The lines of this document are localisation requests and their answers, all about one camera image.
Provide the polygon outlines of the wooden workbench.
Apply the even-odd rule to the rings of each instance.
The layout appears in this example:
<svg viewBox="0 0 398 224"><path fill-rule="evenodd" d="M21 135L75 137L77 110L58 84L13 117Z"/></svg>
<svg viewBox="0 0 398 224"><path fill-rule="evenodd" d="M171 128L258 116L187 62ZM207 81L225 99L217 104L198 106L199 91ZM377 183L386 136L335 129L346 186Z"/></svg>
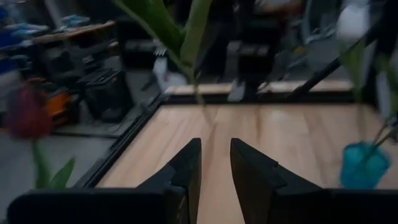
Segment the wooden workbench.
<svg viewBox="0 0 398 224"><path fill-rule="evenodd" d="M30 39L30 45L59 46L70 42L79 42L82 40L112 40L116 23L108 21L103 24L93 24L85 27L77 27L66 32L45 34Z"/></svg>

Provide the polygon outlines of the dark red artificial tulip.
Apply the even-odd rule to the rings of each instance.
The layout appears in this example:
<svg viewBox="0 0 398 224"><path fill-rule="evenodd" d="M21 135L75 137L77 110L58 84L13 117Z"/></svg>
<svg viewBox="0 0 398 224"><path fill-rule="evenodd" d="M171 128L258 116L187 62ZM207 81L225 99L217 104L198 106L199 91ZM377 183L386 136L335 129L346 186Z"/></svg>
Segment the dark red artificial tulip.
<svg viewBox="0 0 398 224"><path fill-rule="evenodd" d="M6 101L5 126L15 139L30 142L34 163L36 189L65 189L74 171L76 159L70 158L55 174L40 149L40 140L53 128L53 119L46 108L44 95L30 84L9 92Z"/></svg>

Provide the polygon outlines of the blue embossed glass vase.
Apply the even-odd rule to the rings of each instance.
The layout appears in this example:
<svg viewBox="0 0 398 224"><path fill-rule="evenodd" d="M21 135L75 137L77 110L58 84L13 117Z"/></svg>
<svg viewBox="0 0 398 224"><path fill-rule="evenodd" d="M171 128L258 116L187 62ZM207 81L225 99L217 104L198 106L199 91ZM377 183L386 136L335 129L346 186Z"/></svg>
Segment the blue embossed glass vase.
<svg viewBox="0 0 398 224"><path fill-rule="evenodd" d="M391 158L370 142L356 142L343 149L340 183L346 189L375 189L391 166Z"/></svg>

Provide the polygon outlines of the black storage case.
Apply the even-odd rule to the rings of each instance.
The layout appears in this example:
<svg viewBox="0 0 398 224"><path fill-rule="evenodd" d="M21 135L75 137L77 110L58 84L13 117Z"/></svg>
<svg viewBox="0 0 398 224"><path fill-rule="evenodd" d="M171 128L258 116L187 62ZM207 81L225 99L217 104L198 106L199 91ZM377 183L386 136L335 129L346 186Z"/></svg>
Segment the black storage case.
<svg viewBox="0 0 398 224"><path fill-rule="evenodd" d="M100 68L76 85L92 117L104 123L121 122L134 106L124 70Z"/></svg>

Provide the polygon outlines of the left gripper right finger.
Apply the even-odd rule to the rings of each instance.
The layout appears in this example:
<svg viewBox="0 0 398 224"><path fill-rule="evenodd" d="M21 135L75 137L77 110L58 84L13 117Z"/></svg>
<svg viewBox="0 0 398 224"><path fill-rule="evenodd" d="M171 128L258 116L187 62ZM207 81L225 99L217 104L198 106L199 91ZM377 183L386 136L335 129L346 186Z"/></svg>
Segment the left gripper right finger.
<svg viewBox="0 0 398 224"><path fill-rule="evenodd" d="M238 138L230 161L245 224L329 224L325 189Z"/></svg>

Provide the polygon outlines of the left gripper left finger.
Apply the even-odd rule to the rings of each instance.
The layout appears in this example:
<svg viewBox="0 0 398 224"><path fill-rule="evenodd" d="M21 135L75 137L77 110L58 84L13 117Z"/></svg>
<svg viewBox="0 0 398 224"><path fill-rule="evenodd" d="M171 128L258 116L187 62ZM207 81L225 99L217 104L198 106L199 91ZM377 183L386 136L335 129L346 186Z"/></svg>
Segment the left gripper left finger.
<svg viewBox="0 0 398 224"><path fill-rule="evenodd" d="M201 189L201 139L193 138L141 183L137 224L197 224Z"/></svg>

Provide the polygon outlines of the orange equipment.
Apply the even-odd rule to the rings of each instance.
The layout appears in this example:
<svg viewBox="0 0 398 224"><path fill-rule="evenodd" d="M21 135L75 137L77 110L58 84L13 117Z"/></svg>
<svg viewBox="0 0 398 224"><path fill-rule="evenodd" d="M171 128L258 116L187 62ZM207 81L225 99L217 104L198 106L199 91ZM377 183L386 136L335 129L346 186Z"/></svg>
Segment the orange equipment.
<svg viewBox="0 0 398 224"><path fill-rule="evenodd" d="M33 85L45 98L48 114L52 117L53 125L59 127L73 121L73 101L65 87L44 78L30 78L27 83Z"/></svg>

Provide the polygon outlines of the silver mounting bracket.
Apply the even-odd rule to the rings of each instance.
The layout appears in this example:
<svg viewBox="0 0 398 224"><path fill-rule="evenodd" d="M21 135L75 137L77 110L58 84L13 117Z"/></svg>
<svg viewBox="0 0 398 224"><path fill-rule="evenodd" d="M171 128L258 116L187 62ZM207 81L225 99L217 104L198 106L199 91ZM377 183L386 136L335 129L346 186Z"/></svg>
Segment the silver mounting bracket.
<svg viewBox="0 0 398 224"><path fill-rule="evenodd" d="M235 79L231 85L231 91L228 95L228 101L236 102L241 101L244 98L246 83Z"/></svg>

